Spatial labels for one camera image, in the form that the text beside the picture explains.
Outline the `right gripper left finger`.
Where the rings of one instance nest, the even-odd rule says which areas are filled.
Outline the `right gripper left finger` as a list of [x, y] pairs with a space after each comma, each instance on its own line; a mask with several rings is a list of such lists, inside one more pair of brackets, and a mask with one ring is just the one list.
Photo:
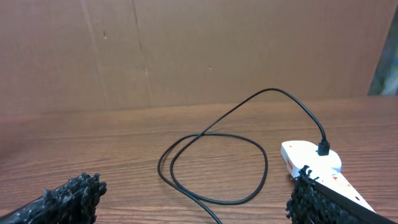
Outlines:
[[94, 224], [96, 206], [107, 191], [100, 175], [82, 173], [1, 217], [1, 224]]

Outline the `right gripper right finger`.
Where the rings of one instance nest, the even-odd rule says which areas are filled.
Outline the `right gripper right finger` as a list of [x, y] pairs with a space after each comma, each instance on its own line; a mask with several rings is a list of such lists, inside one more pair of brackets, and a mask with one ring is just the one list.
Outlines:
[[322, 185], [311, 173], [305, 165], [295, 178], [286, 205], [286, 217], [293, 224], [397, 224]]

